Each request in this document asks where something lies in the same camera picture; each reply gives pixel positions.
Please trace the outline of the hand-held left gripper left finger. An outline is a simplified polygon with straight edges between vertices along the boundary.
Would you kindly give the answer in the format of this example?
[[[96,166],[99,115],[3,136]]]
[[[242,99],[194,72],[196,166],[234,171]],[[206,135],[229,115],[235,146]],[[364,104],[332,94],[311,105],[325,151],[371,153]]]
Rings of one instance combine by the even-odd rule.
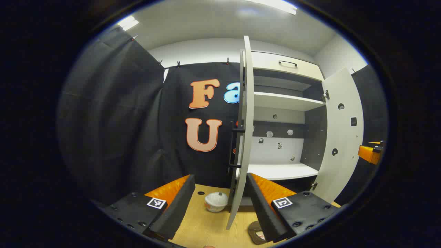
[[[100,209],[134,232],[167,241],[181,226],[194,190],[194,175],[189,174],[149,193],[129,193]]]

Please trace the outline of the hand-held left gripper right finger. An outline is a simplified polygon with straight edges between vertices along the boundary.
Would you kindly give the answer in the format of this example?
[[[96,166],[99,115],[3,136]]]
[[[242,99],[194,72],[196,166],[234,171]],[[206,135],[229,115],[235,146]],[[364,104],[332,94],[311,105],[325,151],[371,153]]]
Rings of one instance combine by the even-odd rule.
[[[341,211],[309,190],[295,193],[253,173],[247,173],[246,190],[268,242],[309,232]]]

